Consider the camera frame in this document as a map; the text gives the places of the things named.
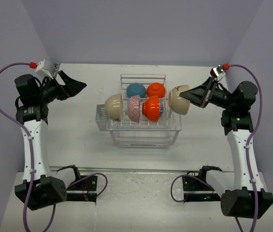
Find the large orange ceramic bowl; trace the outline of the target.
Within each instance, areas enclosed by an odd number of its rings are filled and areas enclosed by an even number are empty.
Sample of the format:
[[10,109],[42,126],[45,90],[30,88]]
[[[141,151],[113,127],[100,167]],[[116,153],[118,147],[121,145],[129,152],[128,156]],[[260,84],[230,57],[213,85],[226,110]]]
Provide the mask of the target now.
[[160,98],[158,96],[149,97],[142,104],[142,114],[151,122],[158,122]]

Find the pink floral ceramic bowl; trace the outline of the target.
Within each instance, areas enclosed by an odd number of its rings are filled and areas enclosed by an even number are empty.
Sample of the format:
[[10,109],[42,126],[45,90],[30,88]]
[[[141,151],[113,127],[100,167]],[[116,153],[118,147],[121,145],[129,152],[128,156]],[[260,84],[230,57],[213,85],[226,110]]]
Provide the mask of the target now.
[[132,96],[125,105],[125,114],[135,123],[140,121],[140,96]]

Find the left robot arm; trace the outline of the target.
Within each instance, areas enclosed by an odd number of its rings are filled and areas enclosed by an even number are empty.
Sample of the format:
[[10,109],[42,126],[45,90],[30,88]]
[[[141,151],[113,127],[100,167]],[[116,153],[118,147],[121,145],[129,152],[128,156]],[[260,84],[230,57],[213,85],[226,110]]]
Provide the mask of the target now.
[[54,78],[45,77],[41,83],[31,74],[15,79],[22,106],[16,107],[16,120],[24,139],[25,165],[23,182],[15,186],[15,195],[32,211],[67,200],[67,188],[76,190],[82,177],[75,165],[65,166],[52,173],[48,163],[46,133],[48,104],[76,96],[87,85],[58,72],[62,85]]

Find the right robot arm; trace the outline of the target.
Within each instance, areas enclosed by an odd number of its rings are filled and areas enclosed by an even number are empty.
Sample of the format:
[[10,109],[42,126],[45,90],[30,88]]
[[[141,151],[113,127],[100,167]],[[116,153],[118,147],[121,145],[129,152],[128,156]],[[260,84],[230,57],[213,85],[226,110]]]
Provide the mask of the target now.
[[203,166],[198,175],[198,186],[212,188],[220,197],[224,216],[261,218],[273,203],[273,195],[266,192],[258,175],[250,109],[256,101],[258,88],[249,81],[241,82],[233,92],[209,77],[202,85],[180,92],[180,97],[200,108],[209,103],[223,108],[221,125],[231,149],[234,181],[230,182],[218,167]]

